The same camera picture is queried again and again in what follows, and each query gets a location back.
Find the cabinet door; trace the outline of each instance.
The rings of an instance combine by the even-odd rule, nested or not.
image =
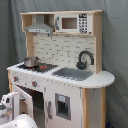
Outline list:
[[[17,85],[12,85],[13,92],[19,92],[20,96],[25,98],[27,104],[28,115],[33,118],[33,101],[32,97],[29,95],[29,90]]]
[[[46,82],[45,127],[82,128],[82,91],[79,88]]]

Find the door handle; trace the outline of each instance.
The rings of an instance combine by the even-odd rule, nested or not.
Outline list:
[[[48,118],[52,119],[52,115],[50,114],[50,107],[51,107],[51,101],[48,102],[47,112],[48,112]]]
[[[59,30],[58,21],[59,21],[59,17],[56,17],[56,21],[55,21],[56,30]]]

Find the knob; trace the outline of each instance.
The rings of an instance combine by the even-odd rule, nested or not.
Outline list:
[[[33,81],[32,82],[32,85],[33,85],[33,87],[37,87],[37,82],[36,81]]]
[[[18,76],[15,76],[13,78],[14,78],[14,82],[17,82],[19,80]]]

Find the faucet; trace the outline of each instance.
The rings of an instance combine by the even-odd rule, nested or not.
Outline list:
[[[94,65],[94,59],[93,59],[92,54],[91,54],[90,52],[88,52],[88,51],[82,51],[82,52],[79,54],[79,62],[76,64],[76,67],[77,67],[78,69],[80,69],[80,70],[85,69],[86,66],[87,66],[87,62],[85,62],[85,64],[81,62],[81,57],[82,57],[83,54],[87,54],[87,55],[90,57],[90,59],[91,59],[91,65]]]

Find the countertop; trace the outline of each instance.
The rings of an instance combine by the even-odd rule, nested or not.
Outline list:
[[[101,71],[98,74],[91,75],[90,77],[88,77],[87,79],[85,79],[83,81],[75,81],[75,80],[71,80],[71,79],[53,76],[52,75],[53,72],[63,68],[60,66],[56,67],[46,73],[39,73],[39,72],[34,72],[34,71],[17,68],[17,66],[19,66],[21,64],[23,64],[23,63],[11,66],[11,67],[7,68],[7,70],[14,70],[14,71],[19,71],[19,72],[23,72],[23,73],[28,73],[28,74],[43,77],[45,79],[60,81],[60,82],[67,83],[69,85],[73,85],[76,87],[82,87],[82,88],[102,88],[102,87],[111,85],[115,80],[115,77],[113,74],[111,74],[107,71]]]

